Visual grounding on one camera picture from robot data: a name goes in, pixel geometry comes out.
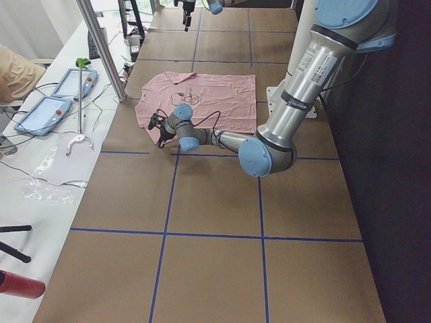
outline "red cylinder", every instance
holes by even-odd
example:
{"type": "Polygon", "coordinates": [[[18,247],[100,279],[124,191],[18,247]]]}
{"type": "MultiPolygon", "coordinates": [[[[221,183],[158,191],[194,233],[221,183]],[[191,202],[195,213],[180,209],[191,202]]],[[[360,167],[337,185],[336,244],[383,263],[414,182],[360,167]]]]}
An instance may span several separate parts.
{"type": "Polygon", "coordinates": [[[0,271],[0,293],[35,299],[45,292],[45,283],[21,275],[0,271]]]}

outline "white table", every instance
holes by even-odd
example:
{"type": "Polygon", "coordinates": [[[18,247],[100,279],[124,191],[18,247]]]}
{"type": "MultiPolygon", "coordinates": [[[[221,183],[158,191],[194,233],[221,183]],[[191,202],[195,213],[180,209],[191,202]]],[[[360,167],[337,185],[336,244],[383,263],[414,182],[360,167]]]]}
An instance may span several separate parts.
{"type": "MultiPolygon", "coordinates": [[[[126,62],[124,58],[130,59],[129,49],[124,45],[123,34],[119,33],[121,30],[120,20],[119,18],[104,17],[99,18],[99,22],[102,27],[107,29],[108,41],[112,41],[109,46],[111,55],[117,71],[120,71],[126,62]]],[[[75,67],[76,58],[88,57],[87,31],[87,26],[82,22],[48,68],[39,85],[58,82],[68,68],[75,67]]],[[[93,100],[102,92],[104,86],[110,83],[100,59],[92,61],[90,68],[98,71],[98,81],[91,94],[83,101],[83,106],[93,100]]],[[[46,87],[41,90],[49,95],[53,89],[54,87],[46,87]]],[[[41,93],[32,92],[20,110],[28,111],[41,97],[41,93]]],[[[107,133],[118,104],[112,86],[109,86],[96,103],[103,109],[96,130],[107,133]]],[[[76,110],[77,104],[74,104],[71,112],[76,110]]],[[[99,113],[100,110],[93,104],[84,110],[83,114],[86,116],[83,123],[85,134],[91,135],[94,121],[99,113]]],[[[23,114],[17,114],[14,120],[19,120],[23,116],[23,114]]],[[[55,128],[55,131],[59,133],[76,131],[76,118],[77,114],[64,119],[55,128]]],[[[14,122],[10,122],[4,135],[18,134],[14,131],[13,126],[14,122]]],[[[58,143],[61,135],[51,133],[47,137],[35,137],[27,143],[18,145],[18,152],[14,155],[4,156],[0,160],[32,174],[58,143]]],[[[19,135],[10,140],[13,143],[20,143],[27,138],[29,136],[19,135]]],[[[85,189],[74,186],[53,186],[40,182],[41,187],[38,190],[43,194],[41,200],[37,200],[24,197],[29,182],[29,176],[0,164],[0,226],[32,226],[32,231],[0,234],[1,241],[32,257],[30,263],[24,264],[18,259],[0,252],[0,269],[44,281],[48,285],[85,189]]],[[[27,323],[33,321],[41,301],[42,297],[33,300],[0,293],[0,322],[27,323]]]]}

